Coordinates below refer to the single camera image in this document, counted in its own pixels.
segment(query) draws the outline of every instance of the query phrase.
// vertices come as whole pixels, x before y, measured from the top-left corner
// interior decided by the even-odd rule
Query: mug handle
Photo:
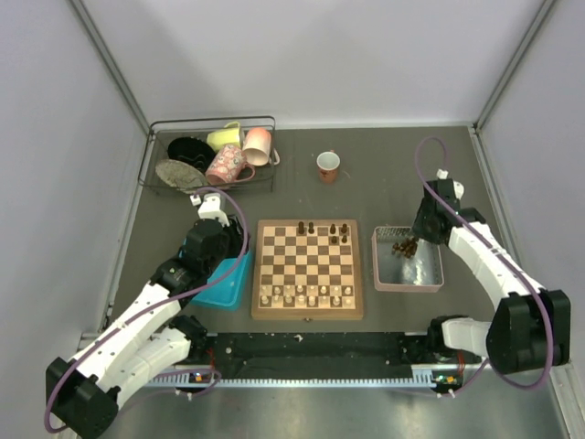
[[[241,180],[238,180],[238,178],[236,177],[236,179],[234,180],[234,183],[241,183],[242,181],[252,180],[254,178],[254,176],[256,175],[256,168],[254,167],[254,165],[251,165],[250,163],[246,163],[246,164],[244,164],[244,167],[251,169],[252,175],[249,177],[246,177],[246,178],[242,178]]]
[[[276,157],[274,159],[274,165],[278,165],[281,162],[281,157],[278,155],[278,151],[276,151],[276,148],[274,148],[274,156]]]

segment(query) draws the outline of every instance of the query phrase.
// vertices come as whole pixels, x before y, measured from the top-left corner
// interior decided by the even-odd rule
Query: chessboard
[[[254,319],[364,316],[354,219],[263,219],[255,261]]]

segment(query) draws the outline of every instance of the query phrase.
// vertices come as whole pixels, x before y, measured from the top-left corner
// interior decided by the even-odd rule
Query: pink mug
[[[238,180],[239,173],[245,167],[252,170],[252,175]],[[241,149],[235,145],[225,145],[207,168],[205,177],[211,185],[217,186],[248,181],[255,174],[256,168],[246,161],[246,156]]]

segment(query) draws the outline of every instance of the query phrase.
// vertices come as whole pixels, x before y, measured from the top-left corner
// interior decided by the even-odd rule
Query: yellow mug
[[[225,145],[235,145],[241,148],[244,142],[244,131],[239,122],[230,122],[222,129],[207,135],[207,144],[218,153]]]

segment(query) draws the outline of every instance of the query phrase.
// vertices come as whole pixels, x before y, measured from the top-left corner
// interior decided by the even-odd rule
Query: dish rack
[[[144,146],[143,160],[138,174],[138,184],[152,189],[154,192],[176,193],[177,191],[193,191],[197,187],[170,187],[155,172],[156,164],[160,160],[169,158],[167,148],[171,142],[179,137],[194,137],[203,142],[207,135],[223,128],[227,123],[238,121],[244,134],[251,128],[261,127],[271,134],[271,160],[266,166],[257,166],[253,179],[242,182],[215,185],[218,188],[240,190],[243,188],[268,189],[272,191],[274,183],[274,162],[276,161],[276,120],[272,116],[233,116],[206,119],[182,119],[159,121],[150,125],[146,145]]]

